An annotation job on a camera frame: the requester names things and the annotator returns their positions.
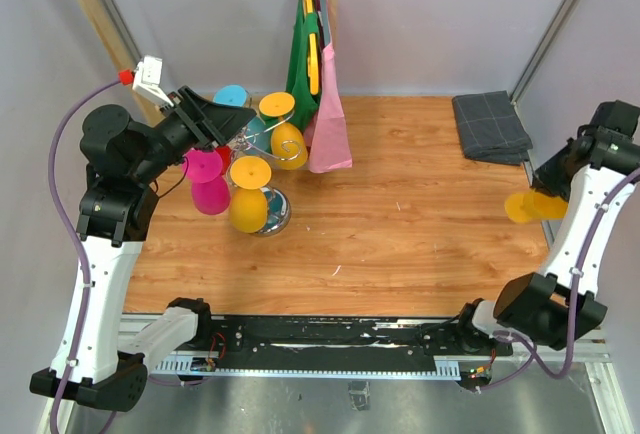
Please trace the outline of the red plastic wine glass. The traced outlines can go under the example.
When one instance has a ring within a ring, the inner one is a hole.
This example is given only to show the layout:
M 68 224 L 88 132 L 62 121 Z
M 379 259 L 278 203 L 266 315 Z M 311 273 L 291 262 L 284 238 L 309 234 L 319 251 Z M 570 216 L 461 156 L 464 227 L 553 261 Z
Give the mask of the red plastic wine glass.
M 232 162 L 232 149 L 229 146 L 219 146 L 215 152 L 220 156 L 222 161 L 222 172 L 226 172 Z

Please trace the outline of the yellow wine glass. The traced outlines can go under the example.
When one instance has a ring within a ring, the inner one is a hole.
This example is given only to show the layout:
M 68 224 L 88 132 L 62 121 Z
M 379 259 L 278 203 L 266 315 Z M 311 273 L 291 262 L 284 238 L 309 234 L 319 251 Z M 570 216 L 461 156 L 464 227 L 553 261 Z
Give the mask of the yellow wine glass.
M 236 186 L 230 203 L 229 219 L 244 233 L 261 230 L 267 221 L 268 201 L 262 191 L 271 180 L 271 167 L 257 156 L 243 156 L 230 166 L 230 178 Z
M 508 218 L 518 224 L 562 220 L 568 203 L 561 197 L 551 197 L 535 190 L 517 192 L 504 202 Z
M 270 131 L 271 154 L 275 164 L 283 170 L 297 170 L 308 159 L 305 140 L 300 130 L 288 119 L 295 108 L 294 97 L 286 92 L 274 92 L 266 95 L 259 103 L 263 117 L 275 121 Z

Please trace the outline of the magenta plastic wine glass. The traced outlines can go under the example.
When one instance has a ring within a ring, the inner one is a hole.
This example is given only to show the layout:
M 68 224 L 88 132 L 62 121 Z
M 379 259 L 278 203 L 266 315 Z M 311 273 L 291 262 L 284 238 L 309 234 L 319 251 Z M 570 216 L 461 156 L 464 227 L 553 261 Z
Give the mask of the magenta plastic wine glass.
M 191 183 L 193 204 L 202 214 L 219 215 L 229 207 L 231 195 L 223 167 L 223 160 L 215 151 L 192 149 L 186 154 L 183 171 Z

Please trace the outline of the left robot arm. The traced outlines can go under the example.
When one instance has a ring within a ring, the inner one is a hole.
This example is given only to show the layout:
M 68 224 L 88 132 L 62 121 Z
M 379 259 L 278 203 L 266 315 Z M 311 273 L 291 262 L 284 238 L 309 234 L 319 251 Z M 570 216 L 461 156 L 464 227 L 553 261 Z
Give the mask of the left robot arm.
M 187 86 L 170 99 L 173 106 L 155 126 L 133 120 L 116 104 L 87 115 L 80 140 L 87 189 L 76 222 L 61 206 L 56 184 L 49 184 L 79 267 L 64 336 L 51 365 L 32 375 L 34 394 L 128 412 L 149 373 L 172 351 L 182 345 L 200 350 L 213 340 L 208 303 L 177 298 L 132 341 L 118 341 L 131 273 L 160 200 L 153 182 L 190 150 L 229 144 L 256 116 L 251 108 L 211 102 Z

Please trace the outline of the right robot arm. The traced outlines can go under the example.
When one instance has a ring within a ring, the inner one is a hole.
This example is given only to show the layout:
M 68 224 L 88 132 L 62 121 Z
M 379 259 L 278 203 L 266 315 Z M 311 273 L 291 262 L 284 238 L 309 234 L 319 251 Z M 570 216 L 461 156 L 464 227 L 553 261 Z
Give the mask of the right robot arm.
M 507 283 L 497 300 L 464 306 L 453 329 L 455 346 L 474 354 L 498 331 L 518 333 L 556 351 L 604 320 L 598 276 L 616 219 L 639 181 L 633 140 L 638 107 L 601 103 L 591 121 L 534 173 L 533 191 L 567 202 L 548 257 L 537 271 Z

